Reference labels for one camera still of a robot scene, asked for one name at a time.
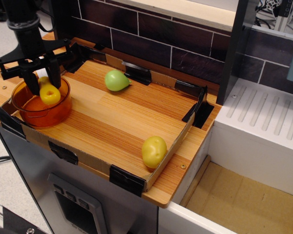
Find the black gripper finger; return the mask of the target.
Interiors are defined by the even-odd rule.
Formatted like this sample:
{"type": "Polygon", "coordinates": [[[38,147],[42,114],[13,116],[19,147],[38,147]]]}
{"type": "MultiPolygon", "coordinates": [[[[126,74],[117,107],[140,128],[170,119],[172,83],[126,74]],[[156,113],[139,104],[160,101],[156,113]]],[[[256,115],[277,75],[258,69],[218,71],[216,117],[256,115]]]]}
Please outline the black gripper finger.
{"type": "Polygon", "coordinates": [[[35,73],[32,71],[25,70],[21,72],[21,75],[31,93],[33,95],[38,96],[40,94],[40,87],[35,73]]]}
{"type": "Polygon", "coordinates": [[[48,58],[46,63],[46,71],[51,84],[56,88],[61,87],[61,71],[58,60],[56,58],[48,58]]]}

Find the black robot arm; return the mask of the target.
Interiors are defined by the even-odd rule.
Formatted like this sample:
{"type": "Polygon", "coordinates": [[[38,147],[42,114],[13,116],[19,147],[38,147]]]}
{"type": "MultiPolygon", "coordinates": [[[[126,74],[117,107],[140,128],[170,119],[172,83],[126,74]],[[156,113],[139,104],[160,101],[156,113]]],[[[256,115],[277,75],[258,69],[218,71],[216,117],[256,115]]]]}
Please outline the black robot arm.
{"type": "Polygon", "coordinates": [[[17,47],[0,58],[0,73],[4,80],[20,77],[31,93],[38,95],[40,86],[34,72],[44,68],[56,88],[61,87],[60,65],[72,57],[70,40],[43,40],[37,11],[41,0],[0,0],[0,9],[7,17],[7,26],[14,31],[17,47]]]}

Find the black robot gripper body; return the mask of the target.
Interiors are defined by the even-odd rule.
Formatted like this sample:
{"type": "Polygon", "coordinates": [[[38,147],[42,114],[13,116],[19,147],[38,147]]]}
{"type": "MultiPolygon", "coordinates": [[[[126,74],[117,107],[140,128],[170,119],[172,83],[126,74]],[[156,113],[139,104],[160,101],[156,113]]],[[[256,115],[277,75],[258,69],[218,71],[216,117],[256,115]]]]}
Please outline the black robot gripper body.
{"type": "Polygon", "coordinates": [[[43,40],[40,23],[8,23],[18,41],[17,47],[0,57],[0,73],[4,80],[20,77],[21,72],[46,68],[48,58],[56,58],[59,66],[73,59],[69,39],[43,40]]]}

